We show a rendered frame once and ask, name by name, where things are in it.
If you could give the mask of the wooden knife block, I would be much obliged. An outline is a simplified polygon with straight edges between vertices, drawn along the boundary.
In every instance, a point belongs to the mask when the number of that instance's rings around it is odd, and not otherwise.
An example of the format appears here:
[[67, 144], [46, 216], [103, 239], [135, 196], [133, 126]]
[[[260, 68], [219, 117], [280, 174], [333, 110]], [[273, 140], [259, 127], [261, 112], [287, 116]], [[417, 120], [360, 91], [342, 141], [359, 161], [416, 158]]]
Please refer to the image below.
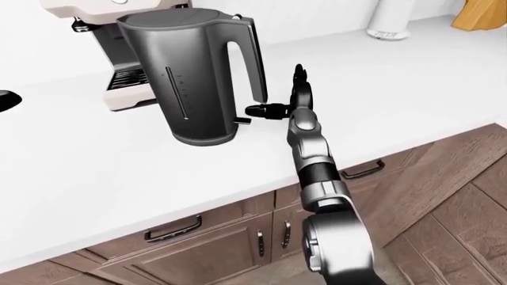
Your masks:
[[492, 30], [507, 25], [507, 0], [465, 0], [451, 26], [465, 31]]

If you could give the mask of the black rounded object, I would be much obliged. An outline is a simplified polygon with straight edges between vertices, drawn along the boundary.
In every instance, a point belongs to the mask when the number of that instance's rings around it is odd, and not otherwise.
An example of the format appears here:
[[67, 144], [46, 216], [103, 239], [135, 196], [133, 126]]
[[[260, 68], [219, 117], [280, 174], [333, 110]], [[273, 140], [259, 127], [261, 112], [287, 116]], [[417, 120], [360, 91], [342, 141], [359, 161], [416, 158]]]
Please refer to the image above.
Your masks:
[[20, 97], [15, 92], [11, 92], [9, 90], [0, 89], [0, 113], [7, 111], [15, 106], [19, 105], [22, 102], [22, 97]]

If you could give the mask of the brown wooden base cabinet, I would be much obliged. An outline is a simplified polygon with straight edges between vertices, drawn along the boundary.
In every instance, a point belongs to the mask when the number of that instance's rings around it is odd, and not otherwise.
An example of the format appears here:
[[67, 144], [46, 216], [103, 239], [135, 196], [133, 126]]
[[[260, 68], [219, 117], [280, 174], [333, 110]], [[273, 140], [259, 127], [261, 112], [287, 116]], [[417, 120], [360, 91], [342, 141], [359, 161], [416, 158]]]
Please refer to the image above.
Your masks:
[[[252, 169], [237, 152], [190, 152], [196, 173], [178, 150], [1, 171], [0, 285], [242, 285], [301, 252], [308, 213], [287, 146]], [[507, 127], [427, 139], [341, 178], [410, 285], [507, 285]]]

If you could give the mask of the beige espresso machine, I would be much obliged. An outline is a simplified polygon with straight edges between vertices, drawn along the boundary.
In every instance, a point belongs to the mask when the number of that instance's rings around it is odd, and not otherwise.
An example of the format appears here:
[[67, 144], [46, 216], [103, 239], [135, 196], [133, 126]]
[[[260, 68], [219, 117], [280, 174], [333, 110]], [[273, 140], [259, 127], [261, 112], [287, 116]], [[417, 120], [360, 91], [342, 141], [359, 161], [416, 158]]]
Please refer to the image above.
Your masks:
[[110, 111], [156, 102], [141, 64], [123, 37], [116, 19], [130, 13], [181, 9], [192, 0], [40, 0], [58, 18], [74, 18], [74, 32], [91, 32], [112, 64], [113, 75], [103, 96]]

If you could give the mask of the grey electric kettle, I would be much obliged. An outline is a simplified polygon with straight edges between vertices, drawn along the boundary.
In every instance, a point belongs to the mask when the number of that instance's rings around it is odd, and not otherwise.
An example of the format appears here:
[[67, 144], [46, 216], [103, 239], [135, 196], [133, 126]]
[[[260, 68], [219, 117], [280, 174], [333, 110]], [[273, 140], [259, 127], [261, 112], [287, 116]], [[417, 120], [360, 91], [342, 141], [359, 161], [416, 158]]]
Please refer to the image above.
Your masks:
[[253, 18], [187, 8], [131, 13], [116, 23], [178, 141], [216, 146], [235, 137], [230, 42], [240, 47], [253, 99], [268, 100]]

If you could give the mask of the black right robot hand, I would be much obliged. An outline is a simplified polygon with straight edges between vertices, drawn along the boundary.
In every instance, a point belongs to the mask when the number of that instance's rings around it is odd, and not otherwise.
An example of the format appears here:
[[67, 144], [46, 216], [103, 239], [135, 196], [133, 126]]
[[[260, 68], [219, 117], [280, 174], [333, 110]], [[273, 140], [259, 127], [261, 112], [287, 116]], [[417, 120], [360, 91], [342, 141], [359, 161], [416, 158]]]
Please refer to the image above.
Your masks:
[[265, 118], [267, 120], [282, 120], [289, 118], [297, 108], [313, 109], [313, 94], [311, 85], [307, 81], [307, 71], [298, 63], [292, 79], [292, 92], [289, 104], [259, 104], [245, 108], [248, 116]]

